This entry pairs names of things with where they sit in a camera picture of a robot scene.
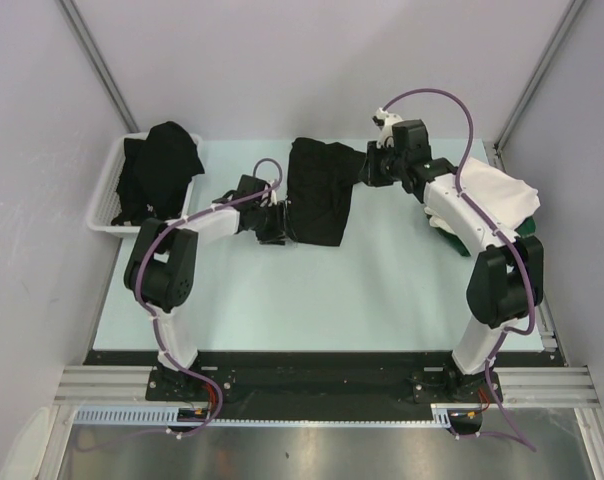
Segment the black t-shirt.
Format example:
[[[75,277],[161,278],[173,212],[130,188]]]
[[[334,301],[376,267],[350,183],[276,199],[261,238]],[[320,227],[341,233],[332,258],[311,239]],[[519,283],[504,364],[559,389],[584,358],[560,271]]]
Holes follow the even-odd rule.
[[[338,247],[346,230],[353,187],[365,154],[342,143],[298,137],[288,162],[286,218],[291,238]]]

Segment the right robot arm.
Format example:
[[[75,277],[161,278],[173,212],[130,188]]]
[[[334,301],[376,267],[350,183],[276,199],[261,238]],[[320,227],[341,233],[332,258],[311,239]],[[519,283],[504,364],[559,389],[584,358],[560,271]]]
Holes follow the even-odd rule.
[[[508,334],[528,335],[519,320],[535,319],[542,300],[544,249],[534,236],[504,227],[462,183],[462,168],[434,158],[420,120],[380,111],[373,117],[380,135],[367,144],[359,174],[369,187],[400,183],[441,216],[475,260],[466,290],[471,318],[445,364],[438,388],[466,401],[492,386],[490,370]]]

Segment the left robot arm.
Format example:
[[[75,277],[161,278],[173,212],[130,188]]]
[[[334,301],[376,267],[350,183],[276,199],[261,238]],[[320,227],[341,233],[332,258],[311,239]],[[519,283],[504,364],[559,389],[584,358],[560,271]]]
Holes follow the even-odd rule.
[[[205,210],[172,223],[148,219],[140,227],[123,281],[149,314],[158,362],[172,370],[167,385],[181,399],[196,397],[203,387],[202,374],[191,368],[198,348],[176,318],[194,286],[198,249],[243,232],[254,233],[262,245],[285,244],[285,207],[275,194],[279,185],[244,175],[236,189]]]

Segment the white plastic laundry basket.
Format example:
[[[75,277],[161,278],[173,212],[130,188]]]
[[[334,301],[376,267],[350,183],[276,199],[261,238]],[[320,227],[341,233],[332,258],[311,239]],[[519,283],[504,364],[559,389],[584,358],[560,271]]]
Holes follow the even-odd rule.
[[[121,211],[120,201],[116,194],[116,187],[125,160],[123,141],[126,138],[144,139],[147,135],[148,132],[127,134],[118,138],[112,144],[91,198],[89,211],[86,215],[86,223],[91,230],[109,233],[117,237],[135,236],[139,232],[139,226],[113,226],[111,220]],[[199,148],[201,146],[201,138],[195,134],[190,134],[190,136]],[[188,213],[196,177],[193,178],[188,186],[181,215],[167,221],[178,220]]]

